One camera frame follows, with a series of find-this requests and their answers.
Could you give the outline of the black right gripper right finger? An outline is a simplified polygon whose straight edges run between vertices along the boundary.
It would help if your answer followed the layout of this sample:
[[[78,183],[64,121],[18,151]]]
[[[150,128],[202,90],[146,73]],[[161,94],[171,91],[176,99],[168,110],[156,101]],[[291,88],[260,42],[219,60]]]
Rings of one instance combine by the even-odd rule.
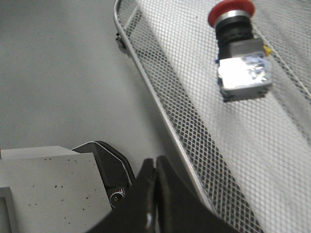
[[[237,233],[187,188],[166,156],[156,160],[155,195],[161,233]]]

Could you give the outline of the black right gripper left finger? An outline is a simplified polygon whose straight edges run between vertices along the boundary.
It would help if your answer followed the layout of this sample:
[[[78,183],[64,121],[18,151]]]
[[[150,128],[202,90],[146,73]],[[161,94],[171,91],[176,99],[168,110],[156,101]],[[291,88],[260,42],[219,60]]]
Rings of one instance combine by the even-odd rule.
[[[156,172],[154,161],[145,159],[125,197],[89,233],[154,233],[156,221]]]

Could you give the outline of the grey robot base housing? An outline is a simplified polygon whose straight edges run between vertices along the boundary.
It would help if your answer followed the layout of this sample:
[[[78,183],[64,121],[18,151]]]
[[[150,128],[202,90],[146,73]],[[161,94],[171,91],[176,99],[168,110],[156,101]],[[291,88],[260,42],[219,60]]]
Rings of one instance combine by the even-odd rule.
[[[135,180],[128,160],[102,141],[1,150],[3,233],[88,233]]]

